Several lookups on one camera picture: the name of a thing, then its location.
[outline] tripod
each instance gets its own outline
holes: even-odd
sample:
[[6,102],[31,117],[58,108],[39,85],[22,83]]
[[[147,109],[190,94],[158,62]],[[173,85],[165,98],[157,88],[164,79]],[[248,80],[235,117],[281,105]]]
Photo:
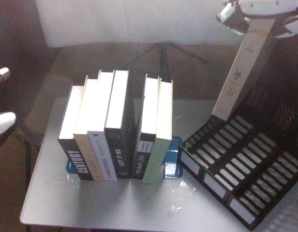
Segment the tripod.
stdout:
[[[168,66],[168,61],[167,61],[167,53],[166,53],[166,49],[167,47],[172,47],[182,53],[187,54],[187,58],[181,60],[180,62],[178,62],[177,64],[173,65],[172,67],[169,68]],[[141,57],[143,57],[144,55],[146,55],[148,52],[152,51],[153,49],[157,49],[160,53],[160,73],[157,72],[147,72],[145,70],[137,70],[137,69],[133,69],[133,65],[134,63],[140,59]],[[151,46],[150,48],[148,48],[146,51],[144,51],[142,54],[137,55],[135,58],[131,59],[130,61],[128,61],[127,63],[121,65],[120,67],[118,67],[118,70],[122,70],[122,69],[130,69],[130,71],[135,72],[135,73],[148,73],[154,76],[160,76],[163,80],[165,81],[170,81],[170,75],[176,71],[177,69],[179,69],[181,66],[183,66],[185,63],[187,63],[189,60],[196,58],[199,61],[207,64],[208,60],[201,58],[191,52],[188,52],[186,50],[184,50],[183,48],[177,46],[174,43],[155,43],[153,46]]]

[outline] white backdrop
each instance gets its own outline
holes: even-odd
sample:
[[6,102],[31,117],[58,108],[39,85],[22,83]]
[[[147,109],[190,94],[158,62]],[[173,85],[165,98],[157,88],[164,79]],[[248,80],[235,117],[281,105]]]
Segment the white backdrop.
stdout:
[[238,44],[222,0],[36,0],[50,47],[98,42]]

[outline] table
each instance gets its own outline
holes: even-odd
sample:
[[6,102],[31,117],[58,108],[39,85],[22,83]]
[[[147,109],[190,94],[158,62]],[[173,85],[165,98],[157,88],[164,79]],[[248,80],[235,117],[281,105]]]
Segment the table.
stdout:
[[[80,181],[65,171],[57,142],[66,98],[56,100],[20,220],[25,224],[137,231],[247,232],[187,171],[178,180]],[[135,100],[135,112],[139,101]],[[183,140],[210,117],[215,101],[174,100],[173,135]],[[298,183],[256,232],[298,232]]]

